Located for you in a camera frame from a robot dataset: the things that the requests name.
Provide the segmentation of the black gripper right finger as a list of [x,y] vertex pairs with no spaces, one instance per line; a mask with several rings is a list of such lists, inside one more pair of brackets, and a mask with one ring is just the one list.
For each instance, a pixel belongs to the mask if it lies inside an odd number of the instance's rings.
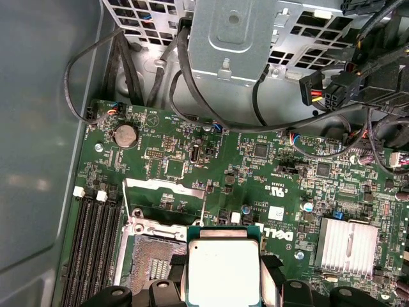
[[385,306],[352,287],[335,287],[329,295],[320,294],[303,281],[286,279],[282,266],[274,255],[260,257],[262,306]]

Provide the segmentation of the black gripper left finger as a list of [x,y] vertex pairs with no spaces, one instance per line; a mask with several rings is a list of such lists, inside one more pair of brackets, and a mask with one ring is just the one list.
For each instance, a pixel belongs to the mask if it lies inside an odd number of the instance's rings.
[[169,279],[155,280],[149,288],[133,294],[123,286],[110,286],[99,291],[81,306],[187,306],[181,298],[181,281],[186,255],[173,255]]

